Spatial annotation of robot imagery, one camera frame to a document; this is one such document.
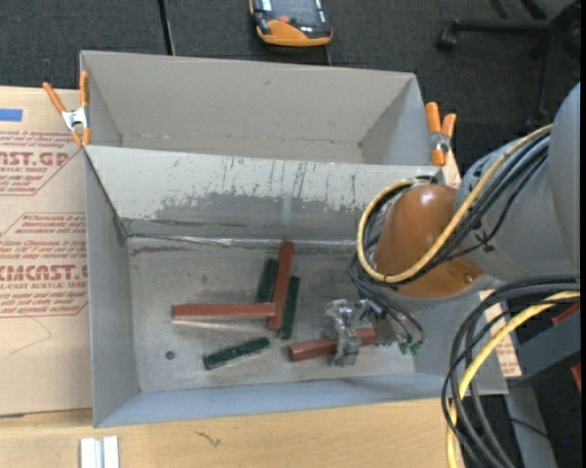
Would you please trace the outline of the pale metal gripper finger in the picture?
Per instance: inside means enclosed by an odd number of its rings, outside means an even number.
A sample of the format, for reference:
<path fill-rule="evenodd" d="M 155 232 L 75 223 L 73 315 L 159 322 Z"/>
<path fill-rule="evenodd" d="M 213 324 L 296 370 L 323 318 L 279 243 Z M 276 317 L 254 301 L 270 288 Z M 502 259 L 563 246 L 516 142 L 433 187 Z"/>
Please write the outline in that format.
<path fill-rule="evenodd" d="M 361 347 L 362 341 L 355 333 L 340 336 L 336 341 L 330 364 L 337 367 L 353 366 L 356 363 Z"/>
<path fill-rule="evenodd" d="M 346 299 L 329 302 L 323 313 L 323 336 L 329 339 L 355 338 L 353 315 L 353 307 Z"/>

